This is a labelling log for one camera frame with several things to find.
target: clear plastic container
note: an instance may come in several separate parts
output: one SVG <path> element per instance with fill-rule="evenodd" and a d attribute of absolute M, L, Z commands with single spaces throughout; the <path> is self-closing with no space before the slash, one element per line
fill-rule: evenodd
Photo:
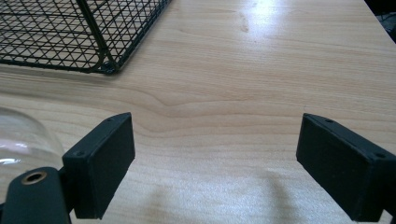
<path fill-rule="evenodd" d="M 63 154 L 56 136 L 36 119 L 0 107 L 0 203 L 12 179 L 42 166 L 60 169 Z"/>

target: wooden table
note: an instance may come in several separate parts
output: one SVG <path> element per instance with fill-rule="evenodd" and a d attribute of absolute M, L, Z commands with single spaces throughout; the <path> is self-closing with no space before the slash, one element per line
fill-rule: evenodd
<path fill-rule="evenodd" d="M 302 114 L 396 153 L 395 63 L 362 0 L 174 0 L 119 75 L 2 65 L 0 106 L 65 149 L 132 112 L 135 161 L 74 223 L 353 223 L 296 161 Z"/>

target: wood grain surface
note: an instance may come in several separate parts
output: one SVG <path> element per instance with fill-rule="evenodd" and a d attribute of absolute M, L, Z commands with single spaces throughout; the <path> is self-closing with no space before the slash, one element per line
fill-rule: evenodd
<path fill-rule="evenodd" d="M 296 161 L 302 115 L 396 153 L 395 63 L 363 0 L 174 0 L 117 76 L 1 65 L 0 106 L 65 149 L 132 112 L 135 161 L 74 223 L 353 223 Z"/>

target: screw hole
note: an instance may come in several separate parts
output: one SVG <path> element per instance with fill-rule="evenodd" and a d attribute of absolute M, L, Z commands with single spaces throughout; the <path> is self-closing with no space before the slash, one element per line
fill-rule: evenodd
<path fill-rule="evenodd" d="M 85 154 L 85 152 L 83 151 L 76 151 L 75 153 L 73 153 L 73 155 L 75 156 L 83 156 Z"/>
<path fill-rule="evenodd" d="M 375 153 L 375 155 L 379 158 L 385 158 L 385 155 L 382 153 Z"/>
<path fill-rule="evenodd" d="M 23 185 L 33 185 L 35 183 L 40 182 L 41 180 L 45 179 L 47 176 L 46 172 L 34 172 L 27 175 L 21 182 Z"/>

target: metal wire frame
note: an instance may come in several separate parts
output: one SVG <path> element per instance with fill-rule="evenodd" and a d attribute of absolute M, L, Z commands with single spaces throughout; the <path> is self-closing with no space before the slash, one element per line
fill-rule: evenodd
<path fill-rule="evenodd" d="M 0 0 L 0 63 L 113 74 L 171 0 Z"/>

